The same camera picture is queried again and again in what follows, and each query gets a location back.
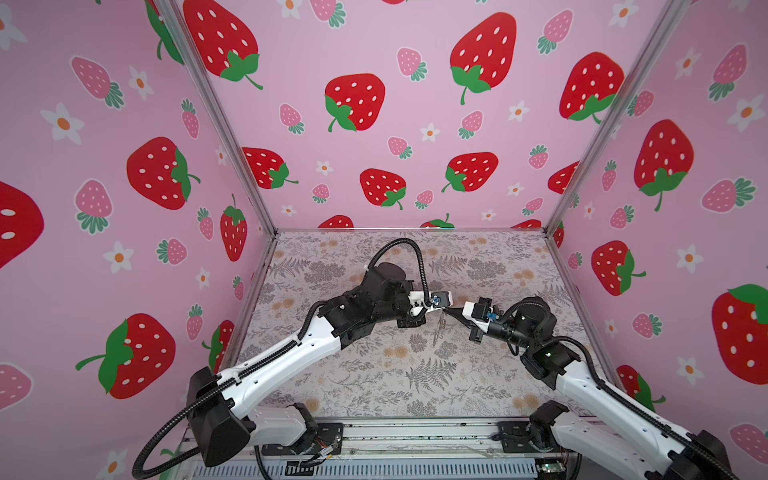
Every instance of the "pink wall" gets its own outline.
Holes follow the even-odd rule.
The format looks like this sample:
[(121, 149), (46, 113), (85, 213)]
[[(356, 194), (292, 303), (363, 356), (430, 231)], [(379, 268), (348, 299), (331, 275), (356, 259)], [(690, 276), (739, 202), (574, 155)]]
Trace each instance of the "pink wall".
[[(166, 47), (157, 58), (146, 4), (11, 1), (0, 20), (0, 477), (130, 478), (139, 449), (207, 364), (201, 342), (237, 318), (233, 279), (247, 291), (266, 237), (232, 165), (217, 161), (220, 140), (187, 70)], [(73, 70), (74, 56), (100, 67), (77, 60)], [(184, 115), (189, 130), (184, 99), (195, 109)], [(139, 150), (157, 137), (170, 140)], [(176, 148), (201, 180), (186, 202)], [(220, 234), (232, 194), (248, 230), (237, 261)], [(171, 241), (168, 263), (159, 261), (163, 239), (186, 256)], [(196, 304), (202, 325), (190, 341)], [(179, 434), (161, 448), (175, 449)], [(150, 462), (160, 459), (157, 450)]]
[[(582, 95), (598, 95), (585, 111), (610, 104), (598, 100), (618, 89), (664, 2), (178, 3), (276, 225), (315, 228), (337, 215), (348, 219), (334, 226), (546, 223), (597, 126), (588, 115), (567, 118)], [(479, 79), (468, 65), (482, 68)], [(463, 85), (481, 92), (467, 91), (464, 105)], [(547, 150), (532, 154), (538, 145)], [(467, 191), (441, 193), (447, 167), (461, 173), (473, 158), (481, 168), (454, 179)]]
[[(722, 439), (741, 478), (768, 477), (766, 18), (764, 2), (690, 7), (641, 89), (650, 94), (638, 92), (579, 191), (560, 249), (619, 373), (645, 381), (625, 386)], [(713, 101), (718, 91), (730, 93)], [(653, 181), (661, 166), (667, 178)], [(628, 276), (628, 252), (646, 276)]]

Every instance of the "red strawberry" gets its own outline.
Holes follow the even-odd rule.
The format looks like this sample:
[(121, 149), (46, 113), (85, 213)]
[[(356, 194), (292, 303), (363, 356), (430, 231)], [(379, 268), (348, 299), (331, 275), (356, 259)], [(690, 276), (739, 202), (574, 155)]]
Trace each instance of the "red strawberry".
[(611, 106), (621, 83), (624, 71), (605, 53), (593, 51), (578, 61), (571, 70), (560, 97), (560, 116), (581, 121)]
[(138, 193), (168, 210), (178, 210), (192, 192), (187, 159), (174, 142), (157, 137), (138, 148), (126, 165), (128, 181)]
[(296, 180), (288, 180), (288, 165), (275, 152), (264, 148), (243, 147), (243, 153), (259, 187), (269, 190), (282, 187), (286, 182), (299, 183)]
[(616, 209), (613, 215), (611, 215), (610, 224), (613, 228), (625, 228), (627, 223), (632, 223), (634, 219), (634, 209), (631, 205), (624, 205)]
[(44, 227), (35, 201), (0, 182), (0, 268), (31, 247)]
[(592, 252), (592, 271), (608, 293), (619, 296), (632, 286), (633, 276), (645, 276), (634, 272), (634, 257), (627, 245), (619, 240), (601, 245)]
[(616, 161), (611, 158), (605, 165), (605, 172), (603, 173), (603, 191), (607, 192), (614, 186), (616, 181)]
[(464, 35), (451, 52), (453, 81), (478, 94), (491, 90), (509, 73), (518, 26), (515, 17), (499, 12), (486, 18)]
[(326, 110), (345, 130), (368, 130), (376, 122), (386, 89), (379, 77), (370, 73), (344, 75), (326, 85)]
[(563, 10), (544, 26), (544, 36), (538, 39), (538, 53), (549, 55), (549, 52), (558, 47), (558, 43), (565, 40), (571, 30), (574, 21), (574, 13), (571, 10)]
[(192, 106), (192, 102), (189, 98), (185, 98), (181, 102), (181, 121), (184, 122), (184, 126), (190, 134), (190, 137), (197, 138), (197, 134), (200, 132), (200, 122), (197, 120), (196, 111)]
[(525, 208), (523, 209), (522, 213), (526, 217), (530, 217), (531, 215), (533, 215), (533, 213), (536, 210), (540, 209), (541, 205), (543, 205), (543, 204), (544, 204), (544, 199), (543, 198), (541, 198), (541, 197), (535, 198), (535, 199), (533, 199), (533, 200), (531, 200), (531, 201), (529, 201), (528, 203), (525, 204)]
[(528, 164), (536, 170), (544, 168), (544, 166), (547, 164), (547, 160), (549, 160), (549, 154), (547, 153), (547, 148), (544, 145), (536, 145), (536, 147), (531, 149), (531, 153), (529, 155), (531, 155), (531, 157), (528, 159)]
[(664, 403), (667, 401), (664, 396), (661, 396), (658, 400), (653, 400), (653, 396), (650, 393), (650, 387), (643, 380), (643, 377), (637, 373), (637, 370), (633, 369), (629, 365), (622, 365), (616, 369), (621, 380), (621, 385), (627, 390), (627, 395), (632, 397), (645, 408), (656, 412), (654, 403)]
[(197, 339), (203, 329), (203, 307), (195, 303), (190, 309), (189, 316), (187, 319), (187, 337), (192, 342)]
[(230, 339), (232, 338), (232, 332), (235, 330), (235, 325), (229, 321), (224, 320), (214, 332), (214, 336), (210, 339), (210, 346), (205, 344), (203, 340), (203, 347), (210, 350), (208, 354), (208, 366), (213, 373), (218, 373), (221, 367), (221, 361), (224, 360), (224, 354), (227, 352), (227, 347), (230, 345)]
[(214, 219), (208, 214), (208, 210), (200, 208), (197, 211), (197, 221), (200, 223), (200, 233), (206, 240), (214, 238)]
[(457, 192), (473, 192), (483, 185), (491, 177), (498, 167), (498, 157), (490, 152), (477, 154), (463, 154), (454, 157), (448, 162), (445, 170), (445, 179), (449, 182), (445, 189), (452, 187)]
[(402, 138), (390, 137), (386, 142), (389, 147), (389, 153), (405, 160), (413, 155), (413, 150), (408, 146), (408, 142)]
[(719, 214), (730, 212), (734, 207), (743, 207), (755, 196), (757, 187), (752, 180), (740, 178), (735, 182), (729, 178), (721, 180), (710, 188), (701, 199), (701, 206)]
[(107, 338), (106, 353), (79, 362), (82, 369), (97, 359), (104, 359), (98, 380), (116, 399), (130, 398), (160, 378), (174, 362), (176, 342), (153, 317), (136, 313), (112, 331)]
[(525, 222), (520, 222), (511, 228), (541, 228), (541, 220), (526, 220)]
[(112, 215), (112, 200), (100, 181), (86, 180), (74, 196), (74, 205), (80, 210), (77, 219), (83, 231), (95, 235), (109, 227), (107, 217)]
[(400, 206), (400, 200), (406, 195), (406, 181), (396, 174), (384, 170), (369, 168), (360, 174), (360, 187), (366, 199), (378, 207)]
[(184, 0), (184, 21), (205, 68), (217, 77), (240, 81), (259, 90), (249, 74), (259, 68), (259, 45), (250, 29), (214, 0)]
[(562, 170), (556, 171), (551, 177), (549, 177), (549, 181), (547, 182), (547, 187), (549, 187), (549, 190), (552, 190), (556, 194), (560, 195), (565, 193), (565, 188), (571, 182), (571, 178), (574, 176), (576, 167), (578, 167), (578, 162), (570, 164)]
[(301, 114), (288, 104), (280, 105), (280, 121), (288, 127), (288, 131), (294, 135), (304, 133), (304, 124), (301, 123)]
[(412, 48), (400, 48), (397, 51), (397, 65), (400, 73), (410, 77), (411, 81), (421, 81), (427, 76), (427, 64), (422, 61), (422, 54)]
[(634, 165), (634, 184), (649, 197), (672, 191), (683, 181), (694, 164), (694, 147), (672, 121), (662, 120), (650, 128)]
[(243, 211), (237, 208), (234, 194), (232, 195), (232, 205), (221, 214), (219, 230), (227, 256), (233, 262), (237, 262), (240, 255), (243, 254), (245, 239), (248, 236), (248, 224), (245, 221)]
[(464, 140), (469, 140), (475, 136), (475, 132), (480, 130), (481, 126), (482, 112), (480, 110), (473, 111), (462, 120), (462, 127), (459, 128), (458, 135)]
[(71, 59), (72, 71), (80, 79), (85, 90), (93, 98), (103, 100), (108, 107), (120, 110), (125, 102), (123, 101), (123, 92), (120, 91), (120, 85), (110, 82), (107, 71), (87, 58), (75, 55)]
[(18, 366), (0, 362), (0, 412), (27, 398), (34, 384), (32, 377)]
[(718, 296), (712, 327), (730, 372), (749, 383), (768, 384), (768, 290), (747, 284)]
[(714, 83), (710, 85), (710, 100), (718, 101), (727, 97), (736, 88), (733, 83), (741, 78), (745, 71), (746, 45), (734, 45), (712, 74)]
[(240, 278), (240, 276), (236, 276), (235, 280), (232, 281), (232, 288), (235, 289), (235, 298), (238, 300), (243, 299), (243, 293), (245, 292), (245, 284), (243, 283), (243, 279)]
[(632, 320), (632, 328), (634, 331), (640, 333), (641, 336), (647, 339), (661, 335), (662, 325), (663, 323), (659, 321), (659, 317), (655, 316), (653, 313), (648, 315), (641, 313)]
[(581, 252), (573, 252), (570, 257), (568, 257), (568, 266), (572, 270), (578, 270), (578, 267), (581, 266)]
[(320, 225), (317, 226), (317, 228), (354, 228), (354, 227), (355, 225), (352, 223), (352, 220), (350, 220), (350, 218), (345, 215), (336, 215), (322, 222)]
[(730, 430), (730, 438), (737, 447), (760, 463), (768, 465), (768, 432), (744, 423)]
[(648, 90), (643, 90), (639, 95), (635, 95), (627, 108), (627, 115), (630, 117), (640, 117), (654, 103), (654, 94)]

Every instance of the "white flower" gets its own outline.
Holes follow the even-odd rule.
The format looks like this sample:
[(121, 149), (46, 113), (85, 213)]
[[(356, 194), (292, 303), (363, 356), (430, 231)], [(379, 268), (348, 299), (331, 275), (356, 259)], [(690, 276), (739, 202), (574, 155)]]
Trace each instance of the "white flower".
[(685, 54), (674, 65), (677, 67), (677, 73), (674, 75), (674, 79), (677, 80), (680, 77), (690, 77), (690, 74), (694, 72), (694, 64), (701, 58), (701, 53), (694, 53), (694, 48), (688, 48), (688, 53)]
[(61, 140), (66, 137), (75, 142), (77, 145), (81, 143), (79, 130), (85, 126), (83, 120), (73, 118), (69, 116), (69, 111), (64, 104), (56, 105), (56, 112), (49, 110), (40, 110), (40, 115), (51, 125), (51, 135), (54, 140)]
[(208, 283), (210, 272), (206, 271), (202, 266), (200, 267), (200, 273), (195, 275), (194, 279), (197, 280), (197, 285), (200, 287), (200, 290), (202, 290), (204, 286), (210, 286), (210, 283)]
[(525, 187), (521, 187), (520, 182), (518, 182), (512, 185), (511, 187), (507, 187), (507, 189), (509, 190), (507, 192), (507, 195), (515, 195), (517, 197), (520, 194), (520, 192), (525, 190)]
[(615, 339), (616, 334), (619, 333), (619, 329), (616, 328), (616, 324), (612, 319), (605, 320), (605, 332), (610, 335), (612, 339)]
[(131, 266), (131, 257), (134, 255), (134, 249), (132, 248), (123, 248), (123, 244), (120, 242), (115, 242), (113, 251), (107, 252), (103, 255), (104, 260), (108, 262), (112, 262), (112, 273), (117, 273), (121, 269), (122, 270), (130, 270), (133, 268)]
[(512, 105), (509, 108), (510, 113), (509, 113), (508, 120), (512, 120), (513, 118), (516, 118), (518, 121), (523, 121), (523, 115), (527, 114), (529, 110), (531, 109), (525, 106), (525, 102), (523, 100), (520, 100), (519, 104)]
[(440, 133), (440, 130), (435, 128), (435, 124), (429, 124), (427, 128), (422, 128), (422, 133), (424, 136), (422, 137), (422, 140), (429, 140), (429, 141), (435, 141), (435, 137), (437, 137), (437, 134)]
[(277, 4), (283, 6), (283, 18), (291, 16), (298, 20), (300, 18), (299, 7), (303, 1), (304, 0), (277, 0)]
[(227, 166), (227, 152), (221, 145), (216, 149), (216, 159), (219, 161), (219, 165)]
[(152, 95), (154, 93), (152, 87), (150, 87), (147, 83), (147, 72), (136, 71), (136, 69), (130, 65), (128, 65), (128, 70), (131, 71), (131, 79), (128, 81), (128, 84), (131, 86), (131, 88), (139, 90), (139, 96), (141, 97), (141, 100), (147, 100), (147, 95)]
[(695, 358), (690, 357), (688, 360), (685, 360), (684, 358), (677, 357), (677, 363), (680, 364), (677, 374), (687, 377), (691, 385), (696, 385), (696, 379), (704, 378), (704, 372), (696, 368)]
[(125, 472), (125, 464), (123, 463), (123, 460), (125, 460), (125, 456), (127, 454), (127, 449), (123, 450), (119, 454), (116, 453), (115, 450), (109, 452), (109, 456), (107, 457), (107, 465), (98, 471), (96, 474), (96, 479), (112, 480), (117, 475)]
[(0, 48), (8, 50), (11, 47), (11, 40), (20, 41), (26, 43), (27, 38), (23, 33), (19, 31), (13, 24), (13, 15), (11, 15), (11, 8), (4, 3), (0, 3)]
[(611, 17), (611, 21), (608, 22), (608, 26), (618, 24), (620, 27), (627, 26), (627, 18), (630, 15), (634, 15), (640, 7), (632, 5), (634, 0), (624, 0), (624, 3), (614, 3), (614, 16)]
[(317, 168), (315, 169), (315, 172), (320, 172), (327, 177), (328, 173), (332, 171), (333, 169), (331, 168), (331, 163), (329, 161), (317, 162)]
[(594, 213), (594, 207), (592, 207), (592, 202), (584, 205), (584, 218), (588, 218), (589, 220), (592, 220), (593, 213)]
[(736, 113), (731, 115), (726, 121), (727, 124), (736, 124), (739, 133), (742, 133), (750, 126), (750, 122), (759, 120), (766, 116), (766, 112), (759, 108), (763, 103), (765, 94), (759, 94), (752, 101), (739, 100), (736, 102)]
[(689, 272), (696, 271), (696, 265), (704, 261), (704, 257), (696, 255), (696, 245), (691, 245), (687, 250), (678, 249), (677, 255), (680, 259), (677, 261), (677, 267), (686, 267)]

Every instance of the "metal bar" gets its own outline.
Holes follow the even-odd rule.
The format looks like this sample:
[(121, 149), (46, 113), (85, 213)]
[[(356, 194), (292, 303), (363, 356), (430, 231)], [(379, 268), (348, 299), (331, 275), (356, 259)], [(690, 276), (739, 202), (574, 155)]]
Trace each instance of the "metal bar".
[(240, 148), (240, 144), (235, 138), (219, 98), (210, 84), (208, 73), (203, 66), (200, 56), (197, 54), (197, 48), (194, 46), (190, 32), (184, 24), (184, 15), (174, 0), (156, 0), (155, 5), (160, 10), (164, 23), (168, 27), (168, 31), (171, 37), (173, 37), (181, 57), (184, 59), (185, 66), (192, 77), (192, 82), (203, 99), (203, 103), (210, 115), (210, 119), (214, 123), (216, 132), (219, 134), (224, 150), (227, 151), (232, 166), (237, 172), (237, 176), (240, 178), (240, 182), (243, 184), (243, 188), (248, 194), (254, 210), (256, 210), (261, 219), (262, 227), (270, 237), (274, 237), (276, 232), (275, 223), (272, 221), (272, 217), (270, 217), (269, 211), (259, 195), (256, 181), (253, 179), (253, 175), (243, 155), (243, 149)]
[(619, 92), (616, 93), (613, 104), (610, 110), (608, 110), (603, 123), (594, 133), (590, 144), (587, 146), (587, 150), (581, 156), (579, 166), (568, 188), (554, 209), (554, 213), (546, 228), (548, 237), (554, 235), (554, 231), (557, 230), (558, 225), (568, 212), (568, 208), (573, 203), (576, 193), (584, 186), (584, 182), (589, 177), (590, 170), (597, 163), (603, 149), (605, 149), (605, 145), (611, 139), (611, 133), (613, 133), (614, 128), (621, 121), (624, 112), (627, 111), (627, 107), (635, 92), (640, 89), (643, 81), (655, 66), (656, 60), (661, 55), (664, 47), (667, 46), (672, 33), (689, 6), (690, 0), (669, 0), (661, 15), (659, 15), (656, 24), (650, 30), (643, 49), (637, 56), (632, 69), (627, 74), (624, 84), (621, 85)]

